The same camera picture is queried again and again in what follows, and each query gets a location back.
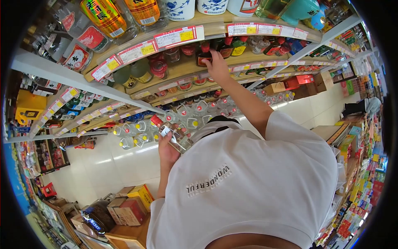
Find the dark brown bottle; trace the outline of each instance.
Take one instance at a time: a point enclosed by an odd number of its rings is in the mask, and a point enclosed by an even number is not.
[[[217,50],[220,52],[221,56],[226,59],[231,56],[231,52],[233,50],[233,46],[231,45],[233,37],[225,37],[224,44],[222,46],[219,46],[219,49]]]
[[[211,57],[211,53],[209,52],[210,50],[210,45],[207,41],[205,41],[204,43],[202,43],[201,49],[196,51],[196,65],[198,67],[205,67],[206,64],[202,62],[203,59],[207,59],[211,62],[212,57]]]
[[[285,42],[284,37],[278,37],[275,41],[271,42],[271,44],[264,50],[263,54],[265,55],[274,55],[276,51],[279,50],[279,47]]]

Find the red cap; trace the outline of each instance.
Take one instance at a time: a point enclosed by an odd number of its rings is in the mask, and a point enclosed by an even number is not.
[[[248,40],[248,36],[247,35],[244,35],[244,36],[241,36],[239,39],[241,40],[241,41],[243,41],[243,42],[246,42],[247,40]]]
[[[201,49],[203,52],[208,52],[210,50],[210,44],[207,41],[205,41],[204,43],[202,43]]]
[[[163,121],[156,115],[153,115],[152,118],[150,118],[150,120],[157,126],[160,127],[161,124],[163,123]]]
[[[277,41],[278,41],[279,44],[282,44],[282,43],[285,42],[285,38],[284,37],[279,37]]]

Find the yellow price sticker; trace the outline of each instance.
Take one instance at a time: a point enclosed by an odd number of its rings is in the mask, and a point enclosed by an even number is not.
[[[192,30],[189,30],[189,31],[186,31],[186,32],[181,32],[179,34],[179,37],[181,38],[181,41],[192,40],[193,39],[193,32],[192,32]]]
[[[150,44],[149,46],[141,48],[141,52],[142,52],[142,55],[147,55],[150,53],[154,53],[155,49],[153,48],[153,45]]]
[[[108,62],[108,64],[106,65],[110,70],[114,70],[115,68],[117,68],[119,66],[119,64],[117,63],[117,61],[115,59],[111,60],[111,62]]]
[[[256,27],[247,27],[246,33],[255,34],[256,33]]]
[[[276,28],[272,29],[272,34],[273,35],[279,35],[280,31],[281,31],[281,28],[276,27]]]

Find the tiled floor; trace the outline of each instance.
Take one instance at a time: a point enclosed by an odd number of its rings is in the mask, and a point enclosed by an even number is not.
[[[340,84],[335,84],[328,91],[280,104],[275,109],[286,112],[295,122],[311,129],[318,125],[334,125],[340,119],[343,104],[358,100],[358,93],[344,98]],[[245,117],[240,118],[240,123],[259,135]],[[53,182],[58,197],[70,202],[77,200],[81,208],[124,186],[146,183],[156,195],[160,179],[158,146],[150,143],[126,151],[118,144],[118,137],[107,135],[98,137],[93,150],[69,149],[70,166],[43,176],[43,180]]]

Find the person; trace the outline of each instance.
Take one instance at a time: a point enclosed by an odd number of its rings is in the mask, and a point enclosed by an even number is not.
[[[204,125],[180,155],[159,140],[160,183],[148,249],[308,249],[338,179],[330,146],[230,77],[219,52],[206,63],[262,138],[226,117]]]
[[[381,101],[377,97],[365,98],[357,103],[344,104],[340,118],[357,112],[367,112],[372,118],[380,110]]]

